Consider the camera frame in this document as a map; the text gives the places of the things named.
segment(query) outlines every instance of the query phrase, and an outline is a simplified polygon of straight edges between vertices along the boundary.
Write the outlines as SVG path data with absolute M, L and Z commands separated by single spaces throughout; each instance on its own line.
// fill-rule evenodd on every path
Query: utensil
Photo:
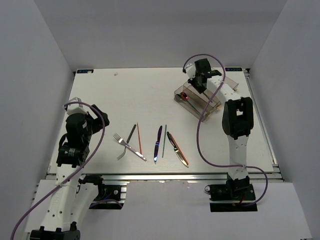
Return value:
M 176 94 L 176 95 L 174 96 L 174 98 L 175 98 L 175 100 L 176 100 L 177 102 L 187 104 L 187 102 L 182 99 L 182 97 L 180 96 L 180 94 Z
M 130 134 L 129 134 L 129 137 L 128 137 L 128 139 L 126 140 L 127 143 L 130 142 L 130 139 L 131 139 L 132 135 L 134 134 L 134 131 L 135 131 L 135 129 L 136 129 L 136 126 L 137 126 L 137 124 L 133 125 L 133 128 L 132 128 L 132 130 L 131 130 L 131 132 L 130 132 Z M 116 159 L 117 159 L 117 160 L 120 160 L 120 159 L 126 154 L 126 150 L 127 150 L 127 148 L 124 147 L 123 153 L 121 153 Z
M 201 115 L 201 113 L 191 104 L 191 102 L 189 102 L 188 100 L 188 95 L 183 91 L 180 93 L 180 97 L 181 99 L 186 102 L 199 116 Z
M 138 123 L 136 123 L 136 126 L 137 126 L 137 128 L 138 128 L 138 139 L 139 139 L 139 148 L 140 148 L 140 153 L 142 154 L 139 124 L 138 124 Z
M 165 125 L 165 128 L 164 128 L 162 158 L 164 158 L 164 154 L 165 154 L 166 132 L 167 132 L 167 124 Z
M 173 150 L 175 151 L 175 154 L 178 156 L 178 158 L 183 163 L 183 165 L 185 165 L 187 168 L 189 168 L 189 163 L 188 163 L 186 157 L 184 156 L 184 154 L 182 153 L 181 149 L 177 145 L 177 142 L 175 141 L 174 137 L 168 131 L 166 132 L 166 135 L 167 135 L 170 143 L 173 145 Z
M 158 130 L 158 137 L 157 137 L 157 140 L 156 140 L 156 142 L 155 142 L 155 146 L 154 146 L 154 154 L 153 154 L 154 164 L 157 164 L 158 151 L 159 151 L 159 144 L 160 144 L 161 133 L 162 133 L 162 125 L 159 127 L 159 130 Z
M 141 158 L 144 161 L 147 161 L 147 159 L 137 150 L 135 150 L 132 146 L 130 146 L 129 144 L 127 144 L 118 134 L 114 134 L 113 137 L 115 138 L 115 140 L 117 140 L 117 142 L 122 145 L 125 146 L 127 149 L 129 149 L 131 152 L 133 152 L 134 154 L 136 154 L 139 158 Z

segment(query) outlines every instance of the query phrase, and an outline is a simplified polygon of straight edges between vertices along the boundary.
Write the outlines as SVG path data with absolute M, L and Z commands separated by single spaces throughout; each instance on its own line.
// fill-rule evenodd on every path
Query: fork tines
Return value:
M 120 141 L 121 137 L 118 135 L 118 134 L 113 134 L 113 137 L 117 140 L 117 141 Z

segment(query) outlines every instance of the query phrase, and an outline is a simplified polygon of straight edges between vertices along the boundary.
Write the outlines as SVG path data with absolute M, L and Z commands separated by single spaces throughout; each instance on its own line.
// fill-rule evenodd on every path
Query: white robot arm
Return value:
M 214 93 L 221 85 L 222 74 L 212 70 L 206 58 L 194 64 L 188 64 L 184 72 L 188 75 L 188 82 L 200 94 L 205 94 L 205 90 Z M 231 198 L 241 198 L 252 187 L 245 166 L 247 165 L 247 142 L 254 126 L 253 103 L 250 97 L 240 96 L 226 83 L 222 85 L 216 97 L 224 106 L 222 128 L 229 142 L 229 164 L 240 165 L 229 167 L 226 185 L 230 190 Z
M 74 98 L 70 102 L 81 102 L 81 100 Z M 105 126 L 108 126 L 107 114 L 101 112 L 95 105 L 92 107 L 102 115 Z M 86 175 L 84 179 L 80 179 L 82 170 L 62 184 L 84 163 L 89 154 L 91 136 L 102 129 L 102 120 L 99 117 L 93 119 L 80 104 L 70 105 L 66 113 L 69 115 L 66 119 L 67 133 L 59 142 L 56 161 L 55 185 L 61 185 L 61 188 L 51 196 L 40 229 L 31 232 L 31 240 L 79 240 L 81 223 L 91 203 L 102 190 L 101 176 Z

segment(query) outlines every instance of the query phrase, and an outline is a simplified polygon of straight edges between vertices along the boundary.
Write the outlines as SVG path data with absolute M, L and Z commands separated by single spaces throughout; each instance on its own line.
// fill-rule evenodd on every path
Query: green chopstick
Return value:
M 164 154 L 165 154 L 165 143 L 166 143 L 166 138 L 167 138 L 167 124 L 165 125 L 165 128 L 164 128 L 164 138 L 163 138 L 162 158 L 164 158 Z

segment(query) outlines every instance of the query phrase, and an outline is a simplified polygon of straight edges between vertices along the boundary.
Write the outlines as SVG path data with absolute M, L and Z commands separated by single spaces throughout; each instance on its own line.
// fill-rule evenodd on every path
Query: cable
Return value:
M 214 97 L 216 96 L 216 94 L 218 93 L 218 91 L 222 88 L 223 84 L 225 83 L 226 70 L 225 70 L 225 67 L 224 67 L 224 65 L 222 64 L 222 62 L 221 62 L 219 59 L 217 59 L 215 56 L 210 55 L 210 54 L 206 54 L 206 53 L 201 53 L 201 54 L 193 55 L 193 56 L 189 57 L 189 58 L 185 61 L 184 65 L 183 65 L 183 67 L 182 67 L 182 71 L 183 71 L 184 73 L 186 72 L 185 67 L 186 67 L 188 61 L 189 61 L 190 59 L 192 59 L 192 58 L 194 58 L 194 57 L 198 57 L 198 56 L 208 56 L 208 57 L 211 57 L 211 58 L 215 59 L 215 60 L 220 64 L 220 66 L 221 66 L 221 68 L 222 68 L 222 70 L 223 70 L 223 77 L 222 77 L 222 81 L 221 81 L 220 85 L 219 85 L 218 88 L 215 90 L 215 92 L 213 93 L 213 95 L 210 97 L 209 101 L 206 103 L 206 105 L 205 105 L 205 107 L 204 107 L 204 109 L 203 109 L 203 111 L 202 111 L 202 114 L 201 114 L 201 116 L 200 116 L 200 118 L 199 118 L 198 125 L 197 125 L 197 128 L 196 128 L 196 147 L 197 147 L 197 149 L 198 149 L 198 152 L 199 152 L 201 158 L 202 158 L 207 164 L 209 164 L 210 166 L 213 166 L 213 167 L 216 167 L 216 168 L 233 168 L 233 167 L 242 167 L 242 168 L 243 168 L 243 167 L 245 167 L 245 168 L 247 168 L 247 169 L 257 169 L 257 170 L 259 170 L 260 172 L 262 172 L 263 175 L 264 175 L 264 177 L 265 177 L 265 188 L 264 188 L 264 191 L 263 191 L 262 195 L 261 195 L 256 201 L 254 201 L 254 202 L 252 202 L 252 203 L 248 203 L 248 204 L 243 205 L 243 206 L 247 206 L 247 207 L 248 207 L 248 206 L 254 205 L 254 204 L 258 203 L 258 202 L 265 196 L 265 194 L 266 194 L 266 192 L 267 192 L 269 181 L 268 181 L 268 176 L 267 176 L 266 172 L 263 171 L 260 167 L 257 167 L 257 166 L 243 166 L 243 165 L 241 165 L 241 164 L 234 164 L 234 165 L 217 165 L 217 164 L 214 164 L 214 163 L 209 162 L 209 161 L 203 156 L 203 154 L 202 154 L 202 152 L 201 152 L 200 144 L 199 144 L 200 124 L 201 124 L 201 122 L 202 122 L 202 119 L 203 119 L 203 117 L 204 117 L 204 115 L 205 115 L 205 112 L 206 112 L 206 110 L 207 110 L 210 102 L 214 99 Z
M 114 200 L 114 199 L 103 199 L 101 201 L 97 201 L 96 203 L 93 203 L 90 205 L 90 209 L 93 208 L 94 206 L 98 205 L 98 204 L 102 204 L 102 203 L 107 203 L 107 202 L 115 202 L 116 204 L 118 204 L 121 208 L 123 207 L 121 205 L 120 202 L 118 202 L 117 200 Z
M 240 200 L 240 202 L 238 202 L 238 203 L 233 203 L 232 204 L 232 206 L 238 206 L 238 205 L 240 205 L 240 204 L 242 204 L 242 202 L 245 200 L 245 195 L 243 195 L 243 197 L 241 198 L 241 200 Z
M 104 135 L 105 135 L 105 128 L 106 128 L 106 125 L 105 125 L 105 120 L 104 118 L 102 117 L 102 115 L 100 114 L 100 112 L 98 112 L 94 107 L 90 106 L 89 104 L 85 103 L 85 102 L 81 102 L 81 101 L 73 101 L 73 102 L 68 102 L 64 105 L 64 107 L 67 107 L 69 105 L 72 105 L 72 104 L 82 104 L 82 105 L 85 105 L 87 107 L 89 107 L 95 114 L 97 114 L 97 116 L 99 118 L 101 118 L 101 121 L 102 121 L 102 134 L 101 134 L 101 138 L 98 142 L 98 144 L 96 145 L 95 149 L 93 150 L 92 154 L 87 158 L 87 160 L 72 174 L 70 174 L 64 181 L 61 182 L 60 185 L 56 186 L 54 189 L 52 189 L 47 195 L 45 195 L 43 198 L 41 198 L 36 204 L 34 204 L 28 211 L 26 211 L 26 213 L 19 219 L 19 221 L 16 223 L 16 225 L 14 226 L 13 230 L 12 230 L 12 233 L 11 233 L 11 237 L 10 237 L 10 240 L 14 240 L 15 238 L 15 234 L 16 234 L 16 231 L 19 227 L 19 225 L 22 223 L 22 221 L 37 207 L 39 206 L 44 200 L 46 200 L 48 197 L 50 197 L 52 194 L 54 194 L 56 191 L 58 191 L 63 184 L 67 183 L 70 179 L 72 179 L 77 173 L 79 173 L 81 171 L 81 169 L 83 169 L 87 164 L 88 162 L 92 159 L 92 157 L 96 154 L 98 148 L 100 147 L 101 143 L 102 143 L 102 140 L 104 138 Z
M 111 196 L 111 193 L 108 196 L 106 196 L 103 200 L 108 199 L 110 196 Z

